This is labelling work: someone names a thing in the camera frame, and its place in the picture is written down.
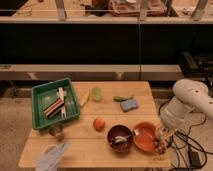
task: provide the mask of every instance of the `wooden bowl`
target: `wooden bowl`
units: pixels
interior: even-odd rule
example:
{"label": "wooden bowl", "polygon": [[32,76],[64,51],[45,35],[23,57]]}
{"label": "wooden bowl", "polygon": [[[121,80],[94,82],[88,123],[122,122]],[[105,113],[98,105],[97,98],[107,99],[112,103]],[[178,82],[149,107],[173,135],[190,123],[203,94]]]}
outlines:
{"label": "wooden bowl", "polygon": [[140,122],[134,127],[134,143],[144,152],[155,151],[155,130],[156,126],[151,122]]}
{"label": "wooden bowl", "polygon": [[[128,137],[126,142],[122,143],[115,143],[115,137],[122,136],[122,137]],[[131,130],[124,126],[124,125],[115,125],[113,126],[108,134],[107,134],[107,140],[112,147],[112,149],[116,152],[127,152],[130,150],[130,147],[133,143],[133,135]]]}

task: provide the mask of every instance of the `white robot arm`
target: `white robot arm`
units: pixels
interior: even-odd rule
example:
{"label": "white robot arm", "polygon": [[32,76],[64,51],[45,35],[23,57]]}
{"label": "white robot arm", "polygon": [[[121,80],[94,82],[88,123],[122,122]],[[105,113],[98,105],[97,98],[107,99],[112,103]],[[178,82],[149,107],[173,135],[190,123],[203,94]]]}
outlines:
{"label": "white robot arm", "polygon": [[208,87],[204,83],[182,79],[175,83],[173,92],[175,96],[160,115],[165,128],[179,128],[186,114],[195,108],[213,120],[213,98],[208,95]]}

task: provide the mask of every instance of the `green plastic tray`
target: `green plastic tray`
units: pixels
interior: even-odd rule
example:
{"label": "green plastic tray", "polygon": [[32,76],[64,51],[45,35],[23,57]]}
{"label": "green plastic tray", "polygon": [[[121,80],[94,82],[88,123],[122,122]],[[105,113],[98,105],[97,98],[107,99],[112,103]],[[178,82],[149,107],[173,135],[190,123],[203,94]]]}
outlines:
{"label": "green plastic tray", "polygon": [[[57,98],[59,87],[67,92],[64,97],[66,107],[66,118],[57,114],[52,119],[48,119],[43,111],[52,104]],[[32,126],[35,130],[48,128],[58,122],[67,122],[79,117],[80,109],[76,100],[75,92],[69,78],[49,82],[32,88]]]}

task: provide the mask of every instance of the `rag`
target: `rag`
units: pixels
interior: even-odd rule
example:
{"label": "rag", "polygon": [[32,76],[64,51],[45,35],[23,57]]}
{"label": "rag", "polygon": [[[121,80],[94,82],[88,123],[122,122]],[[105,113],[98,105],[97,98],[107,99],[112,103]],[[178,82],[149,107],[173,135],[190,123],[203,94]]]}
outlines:
{"label": "rag", "polygon": [[62,143],[41,154],[36,163],[36,171],[57,171],[59,161],[69,144]]}

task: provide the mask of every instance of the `sponge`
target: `sponge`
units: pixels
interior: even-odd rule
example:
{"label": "sponge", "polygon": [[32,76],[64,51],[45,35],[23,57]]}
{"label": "sponge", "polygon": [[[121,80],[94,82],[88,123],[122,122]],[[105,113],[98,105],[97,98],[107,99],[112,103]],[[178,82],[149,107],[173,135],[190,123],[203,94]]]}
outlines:
{"label": "sponge", "polygon": [[133,109],[138,108],[138,104],[135,99],[129,99],[120,103],[121,109],[123,112],[128,112]]}

